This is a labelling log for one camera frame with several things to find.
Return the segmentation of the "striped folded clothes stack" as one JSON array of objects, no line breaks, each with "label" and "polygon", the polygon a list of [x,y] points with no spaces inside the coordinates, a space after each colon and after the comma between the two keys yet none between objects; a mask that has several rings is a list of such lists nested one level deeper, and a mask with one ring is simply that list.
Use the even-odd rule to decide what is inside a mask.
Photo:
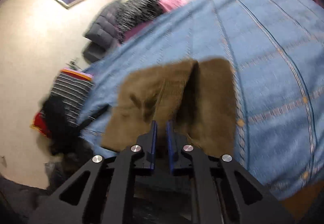
[{"label": "striped folded clothes stack", "polygon": [[92,75],[70,68],[62,69],[40,111],[34,116],[31,128],[48,138],[63,131],[73,131],[92,86]]}]

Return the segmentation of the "brown fleece pants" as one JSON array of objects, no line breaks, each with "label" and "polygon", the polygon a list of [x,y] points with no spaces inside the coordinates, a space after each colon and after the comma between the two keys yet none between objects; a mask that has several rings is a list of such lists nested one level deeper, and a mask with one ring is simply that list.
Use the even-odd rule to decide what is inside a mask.
[{"label": "brown fleece pants", "polygon": [[132,72],[120,86],[100,145],[121,151],[156,122],[163,146],[168,121],[206,154],[232,154],[236,99],[229,61],[190,59]]}]

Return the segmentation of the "pink pillow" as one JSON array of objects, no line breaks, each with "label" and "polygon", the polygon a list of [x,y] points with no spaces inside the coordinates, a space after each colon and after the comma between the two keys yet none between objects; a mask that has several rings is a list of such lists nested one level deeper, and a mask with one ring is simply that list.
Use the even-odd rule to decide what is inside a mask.
[{"label": "pink pillow", "polygon": [[[168,13],[168,12],[171,12],[172,10],[178,9],[179,7],[184,6],[186,3],[187,3],[186,0],[160,0],[160,5],[161,5],[161,7],[164,10],[163,14]],[[128,40],[128,39],[130,39],[134,35],[136,35],[140,30],[142,30],[143,28],[145,28],[151,22],[153,22],[153,20],[152,21],[149,21],[149,22],[142,23],[142,24],[136,26],[135,28],[133,28],[132,30],[128,31],[125,34],[125,41]]]}]

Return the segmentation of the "leopard print garment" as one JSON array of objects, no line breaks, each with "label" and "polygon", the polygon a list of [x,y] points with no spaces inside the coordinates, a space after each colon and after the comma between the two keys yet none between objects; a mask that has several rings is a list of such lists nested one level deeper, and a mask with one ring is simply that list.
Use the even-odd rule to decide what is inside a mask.
[{"label": "leopard print garment", "polygon": [[115,14],[118,42],[122,44],[128,31],[154,20],[163,12],[160,0],[121,0]]}]

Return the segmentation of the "blue patterned bedspread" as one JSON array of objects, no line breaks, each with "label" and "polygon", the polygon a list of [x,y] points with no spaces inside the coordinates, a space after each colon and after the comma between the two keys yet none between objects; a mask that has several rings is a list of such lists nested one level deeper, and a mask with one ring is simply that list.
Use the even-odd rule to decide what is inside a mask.
[{"label": "blue patterned bedspread", "polygon": [[221,57],[234,68],[234,157],[278,199],[323,180],[323,8],[312,0],[192,0],[87,72],[79,119],[116,105],[122,80],[153,65]]}]

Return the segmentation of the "dark grey puffer jacket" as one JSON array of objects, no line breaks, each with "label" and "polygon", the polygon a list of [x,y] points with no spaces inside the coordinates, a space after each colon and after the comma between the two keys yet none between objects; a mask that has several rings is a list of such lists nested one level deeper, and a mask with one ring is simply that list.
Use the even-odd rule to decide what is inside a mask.
[{"label": "dark grey puffer jacket", "polygon": [[118,45],[115,16],[121,0],[115,0],[105,7],[94,17],[84,37],[90,41],[83,50],[83,57],[89,63],[104,58]]}]

